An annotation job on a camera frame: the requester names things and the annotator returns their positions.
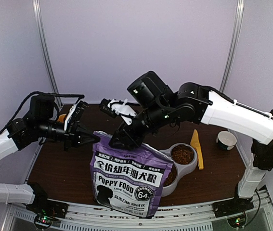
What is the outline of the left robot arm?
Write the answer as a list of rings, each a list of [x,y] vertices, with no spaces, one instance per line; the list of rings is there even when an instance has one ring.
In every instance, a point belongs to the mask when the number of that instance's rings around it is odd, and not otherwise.
[[[56,98],[76,98],[76,103],[67,115],[60,119]],[[81,94],[58,94],[34,91],[0,130],[0,160],[23,150],[39,139],[61,141],[64,150],[78,148],[88,143],[97,143],[100,138],[88,130],[80,119],[88,107]],[[33,205],[40,213],[48,213],[52,206],[47,193],[37,183],[0,183],[0,203]]]

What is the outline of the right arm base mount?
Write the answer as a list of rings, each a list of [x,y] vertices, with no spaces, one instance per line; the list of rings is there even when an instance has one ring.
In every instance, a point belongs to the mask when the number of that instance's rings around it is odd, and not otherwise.
[[[226,217],[230,227],[243,228],[247,224],[248,210],[254,208],[252,202],[235,202],[234,199],[215,202],[212,208],[216,218]]]

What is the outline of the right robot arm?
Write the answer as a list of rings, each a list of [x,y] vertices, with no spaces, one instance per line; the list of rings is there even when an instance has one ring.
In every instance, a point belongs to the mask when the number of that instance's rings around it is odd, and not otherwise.
[[[126,103],[109,103],[110,109],[123,117],[109,143],[113,148],[136,149],[147,134],[167,124],[185,121],[219,126],[253,139],[253,160],[238,183],[236,197],[229,201],[231,211],[240,212],[266,171],[273,169],[273,110],[256,110],[213,87],[192,82],[182,84],[177,92],[173,92],[153,71],[137,78],[127,90],[143,110],[133,115],[125,111]]]

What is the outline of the purple pet food bag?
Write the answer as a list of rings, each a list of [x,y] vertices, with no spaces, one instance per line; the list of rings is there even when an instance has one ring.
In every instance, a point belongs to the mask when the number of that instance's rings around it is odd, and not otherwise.
[[[173,161],[148,144],[128,151],[109,146],[111,135],[96,131],[90,162],[92,191],[98,204],[141,218],[153,217]]]

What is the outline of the yellow plastic scoop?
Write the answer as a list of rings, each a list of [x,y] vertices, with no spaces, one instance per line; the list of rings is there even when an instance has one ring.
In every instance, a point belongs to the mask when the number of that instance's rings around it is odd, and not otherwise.
[[[204,169],[203,155],[202,155],[201,145],[199,142],[198,132],[196,129],[194,129],[193,131],[190,145],[196,150],[198,169],[203,170]]]

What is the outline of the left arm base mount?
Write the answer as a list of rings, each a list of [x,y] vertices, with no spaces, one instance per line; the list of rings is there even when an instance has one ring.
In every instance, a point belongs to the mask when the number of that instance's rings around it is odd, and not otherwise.
[[[42,205],[38,205],[37,203],[26,205],[26,209],[36,214],[33,221],[36,228],[46,230],[61,218],[65,218],[68,211],[68,204],[47,200]]]

